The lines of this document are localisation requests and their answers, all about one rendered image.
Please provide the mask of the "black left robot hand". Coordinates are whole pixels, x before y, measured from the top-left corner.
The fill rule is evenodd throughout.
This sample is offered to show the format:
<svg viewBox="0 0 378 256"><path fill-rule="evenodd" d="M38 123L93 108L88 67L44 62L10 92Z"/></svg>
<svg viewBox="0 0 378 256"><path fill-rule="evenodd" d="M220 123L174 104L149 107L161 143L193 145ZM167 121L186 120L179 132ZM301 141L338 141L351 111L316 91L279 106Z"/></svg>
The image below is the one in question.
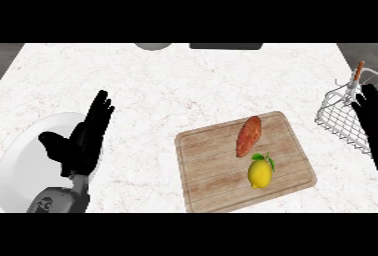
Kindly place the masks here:
<svg viewBox="0 0 378 256"><path fill-rule="evenodd" d="M60 176L88 176L93 172L115 107L108 92L100 90L93 99L85 119L80 122L68 138L52 131L38 135L47 157L60 163Z"/></svg>

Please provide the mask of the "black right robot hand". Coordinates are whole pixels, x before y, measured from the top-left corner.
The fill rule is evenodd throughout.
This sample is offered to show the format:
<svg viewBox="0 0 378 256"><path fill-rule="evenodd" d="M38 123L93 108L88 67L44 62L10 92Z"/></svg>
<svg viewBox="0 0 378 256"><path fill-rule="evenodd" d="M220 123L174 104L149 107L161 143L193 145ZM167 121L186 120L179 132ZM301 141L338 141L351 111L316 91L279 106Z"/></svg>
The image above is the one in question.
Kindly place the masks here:
<svg viewBox="0 0 378 256"><path fill-rule="evenodd" d="M356 94L351 107L368 137L370 156L378 169L378 90L372 84L362 86L362 93Z"/></svg>

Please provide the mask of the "orange sweet potato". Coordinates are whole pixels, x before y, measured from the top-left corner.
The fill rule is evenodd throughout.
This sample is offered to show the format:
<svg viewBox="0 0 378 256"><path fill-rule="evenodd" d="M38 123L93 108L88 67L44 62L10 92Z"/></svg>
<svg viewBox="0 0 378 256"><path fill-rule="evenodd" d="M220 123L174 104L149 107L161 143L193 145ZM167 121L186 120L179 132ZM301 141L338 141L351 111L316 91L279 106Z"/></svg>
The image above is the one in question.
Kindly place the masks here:
<svg viewBox="0 0 378 256"><path fill-rule="evenodd" d="M252 116L239 131L236 139L236 156L242 158L251 151L261 136L261 119Z"/></svg>

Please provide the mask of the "wooden cutting board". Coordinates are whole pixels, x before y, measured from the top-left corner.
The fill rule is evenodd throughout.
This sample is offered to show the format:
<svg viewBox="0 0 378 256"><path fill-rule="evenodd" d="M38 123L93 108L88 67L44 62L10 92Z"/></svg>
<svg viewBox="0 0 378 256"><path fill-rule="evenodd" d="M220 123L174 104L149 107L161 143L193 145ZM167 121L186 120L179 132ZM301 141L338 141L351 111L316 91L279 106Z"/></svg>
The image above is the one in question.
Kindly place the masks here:
<svg viewBox="0 0 378 256"><path fill-rule="evenodd" d="M314 186L314 171L283 113L264 113L260 119L261 137L249 153L274 161L272 181L264 188L252 188L248 181L251 157L236 156L242 119L177 134L187 211L230 212Z"/></svg>

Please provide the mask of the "white round plate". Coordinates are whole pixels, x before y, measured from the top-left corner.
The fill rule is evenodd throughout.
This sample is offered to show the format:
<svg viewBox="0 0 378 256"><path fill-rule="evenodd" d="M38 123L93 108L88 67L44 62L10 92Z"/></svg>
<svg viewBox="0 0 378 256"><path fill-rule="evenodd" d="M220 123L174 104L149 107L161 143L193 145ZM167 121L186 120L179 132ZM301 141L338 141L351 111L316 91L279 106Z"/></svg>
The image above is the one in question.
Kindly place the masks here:
<svg viewBox="0 0 378 256"><path fill-rule="evenodd" d="M0 159L0 210L23 213L38 193L47 187L72 187L60 176L60 163L47 157L38 135L52 131L69 137L85 116L75 112L50 115L38 120L13 140Z"/></svg>

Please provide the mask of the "yellow lemon with leaves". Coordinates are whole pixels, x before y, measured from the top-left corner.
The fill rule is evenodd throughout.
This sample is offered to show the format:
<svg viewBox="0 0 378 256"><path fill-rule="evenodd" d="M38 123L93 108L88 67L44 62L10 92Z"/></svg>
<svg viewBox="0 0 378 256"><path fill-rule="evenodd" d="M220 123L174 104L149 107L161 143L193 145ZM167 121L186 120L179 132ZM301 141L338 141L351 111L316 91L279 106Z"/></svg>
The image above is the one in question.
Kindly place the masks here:
<svg viewBox="0 0 378 256"><path fill-rule="evenodd" d="M274 161L269 155L263 155L260 153L251 156L251 160L252 162L248 168L248 181L251 183L251 187L254 189L266 188L274 172Z"/></svg>

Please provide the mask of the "grey round object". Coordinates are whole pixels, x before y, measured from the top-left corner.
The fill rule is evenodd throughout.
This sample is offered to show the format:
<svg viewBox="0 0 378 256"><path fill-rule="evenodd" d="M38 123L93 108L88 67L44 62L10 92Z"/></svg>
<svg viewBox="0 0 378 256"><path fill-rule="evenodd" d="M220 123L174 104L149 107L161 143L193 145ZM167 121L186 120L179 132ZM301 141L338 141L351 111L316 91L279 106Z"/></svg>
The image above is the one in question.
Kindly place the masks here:
<svg viewBox="0 0 378 256"><path fill-rule="evenodd" d="M156 51L165 49L171 43L134 43L136 46L147 51Z"/></svg>

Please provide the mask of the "dark grey flat object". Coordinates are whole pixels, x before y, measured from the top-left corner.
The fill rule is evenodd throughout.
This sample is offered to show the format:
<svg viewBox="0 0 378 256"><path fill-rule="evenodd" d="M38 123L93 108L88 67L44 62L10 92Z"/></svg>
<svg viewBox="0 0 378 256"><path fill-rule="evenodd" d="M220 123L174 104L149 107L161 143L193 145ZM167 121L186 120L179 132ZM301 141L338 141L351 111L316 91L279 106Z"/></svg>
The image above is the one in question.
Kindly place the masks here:
<svg viewBox="0 0 378 256"><path fill-rule="evenodd" d="M258 50L263 43L189 43L190 49L207 50Z"/></svg>

